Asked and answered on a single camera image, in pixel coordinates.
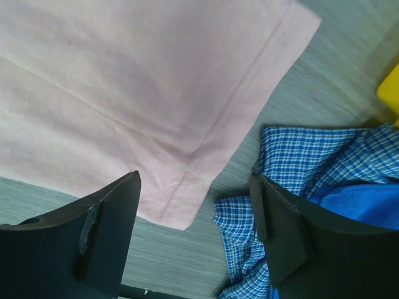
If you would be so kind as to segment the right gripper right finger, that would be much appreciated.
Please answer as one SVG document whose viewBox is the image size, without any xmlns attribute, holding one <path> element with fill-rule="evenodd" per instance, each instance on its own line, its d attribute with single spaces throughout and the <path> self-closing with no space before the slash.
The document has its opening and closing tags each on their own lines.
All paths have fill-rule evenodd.
<svg viewBox="0 0 399 299">
<path fill-rule="evenodd" d="M 398 231 L 330 212 L 263 175 L 250 200 L 275 288 L 398 288 Z"/>
</svg>

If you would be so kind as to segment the pink printed t shirt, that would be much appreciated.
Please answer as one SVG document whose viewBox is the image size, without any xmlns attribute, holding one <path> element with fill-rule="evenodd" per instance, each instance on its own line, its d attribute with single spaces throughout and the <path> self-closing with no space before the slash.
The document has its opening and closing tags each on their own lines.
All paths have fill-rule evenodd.
<svg viewBox="0 0 399 299">
<path fill-rule="evenodd" d="M 320 17 L 299 1 L 2 1 L 1 176 L 74 196 L 138 171 L 193 222 Z"/>
</svg>

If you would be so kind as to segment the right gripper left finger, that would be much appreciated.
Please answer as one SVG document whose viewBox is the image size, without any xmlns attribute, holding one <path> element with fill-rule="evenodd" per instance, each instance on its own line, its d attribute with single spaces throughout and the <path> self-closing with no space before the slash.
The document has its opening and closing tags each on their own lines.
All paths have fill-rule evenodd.
<svg viewBox="0 0 399 299">
<path fill-rule="evenodd" d="M 130 172 L 101 190 L 1 226 L 2 298 L 117 298 L 138 209 Z"/>
</svg>

